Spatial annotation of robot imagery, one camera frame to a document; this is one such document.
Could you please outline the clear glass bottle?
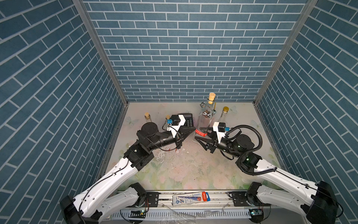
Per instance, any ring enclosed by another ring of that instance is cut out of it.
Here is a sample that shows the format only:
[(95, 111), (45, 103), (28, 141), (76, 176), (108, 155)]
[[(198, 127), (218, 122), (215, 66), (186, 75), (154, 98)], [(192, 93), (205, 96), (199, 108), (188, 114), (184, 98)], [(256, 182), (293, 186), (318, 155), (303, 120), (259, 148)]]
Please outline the clear glass bottle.
[(145, 113), (145, 121), (146, 121), (146, 123), (151, 123), (152, 122), (152, 118), (151, 118), (149, 113)]

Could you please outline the tall gold-capped glass bottle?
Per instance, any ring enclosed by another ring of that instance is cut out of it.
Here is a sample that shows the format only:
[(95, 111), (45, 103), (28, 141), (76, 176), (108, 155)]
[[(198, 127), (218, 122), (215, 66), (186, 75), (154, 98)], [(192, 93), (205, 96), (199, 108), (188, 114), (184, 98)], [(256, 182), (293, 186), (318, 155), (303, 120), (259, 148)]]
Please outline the tall gold-capped glass bottle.
[(226, 117), (228, 115), (228, 111), (229, 111), (229, 108), (227, 106), (223, 107), (222, 114), (221, 114), (220, 118), (218, 119), (218, 122), (220, 122), (220, 123), (226, 122)]

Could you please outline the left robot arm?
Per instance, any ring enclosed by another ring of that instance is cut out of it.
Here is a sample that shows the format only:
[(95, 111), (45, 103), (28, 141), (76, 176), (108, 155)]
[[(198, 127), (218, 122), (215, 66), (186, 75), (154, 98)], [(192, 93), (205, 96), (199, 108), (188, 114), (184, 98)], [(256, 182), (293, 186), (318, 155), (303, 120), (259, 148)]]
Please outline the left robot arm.
[(99, 224), (113, 213), (128, 206), (141, 206), (146, 191), (135, 183), (120, 194), (111, 194), (127, 179), (138, 173), (153, 158), (153, 151), (175, 144), (177, 148), (195, 131), (194, 127), (175, 126), (160, 132), (153, 122), (137, 131), (137, 141), (108, 173), (75, 197), (60, 201), (62, 216), (67, 224)]

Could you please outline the corked glass bottle red label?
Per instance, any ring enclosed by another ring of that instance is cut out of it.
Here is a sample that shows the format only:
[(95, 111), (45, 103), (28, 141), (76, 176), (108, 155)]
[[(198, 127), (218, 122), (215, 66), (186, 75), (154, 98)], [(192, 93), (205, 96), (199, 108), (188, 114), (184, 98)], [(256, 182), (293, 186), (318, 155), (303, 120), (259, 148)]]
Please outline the corked glass bottle red label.
[(196, 123), (196, 130), (194, 137), (206, 137), (208, 133), (208, 129), (210, 127), (210, 123), (213, 119), (213, 116), (215, 114), (215, 93), (210, 93), (207, 101), (203, 102), (201, 104), (201, 111), (199, 113), (199, 117), (197, 119)]

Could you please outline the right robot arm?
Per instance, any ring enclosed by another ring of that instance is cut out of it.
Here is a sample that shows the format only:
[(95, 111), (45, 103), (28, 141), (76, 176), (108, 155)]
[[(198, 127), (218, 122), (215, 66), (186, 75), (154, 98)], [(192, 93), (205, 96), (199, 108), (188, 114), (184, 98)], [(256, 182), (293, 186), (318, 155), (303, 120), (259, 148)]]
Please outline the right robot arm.
[(281, 188), (275, 190), (260, 183), (251, 183), (246, 192), (250, 205), (276, 205), (306, 217), (311, 224), (333, 224), (344, 213), (328, 183), (305, 180), (257, 155), (263, 138), (251, 126), (229, 128), (225, 123), (216, 122), (206, 137), (196, 136), (195, 140), (211, 153), (219, 149), (222, 155), (231, 155), (232, 160), (237, 160), (236, 165), (242, 173), (258, 176)]

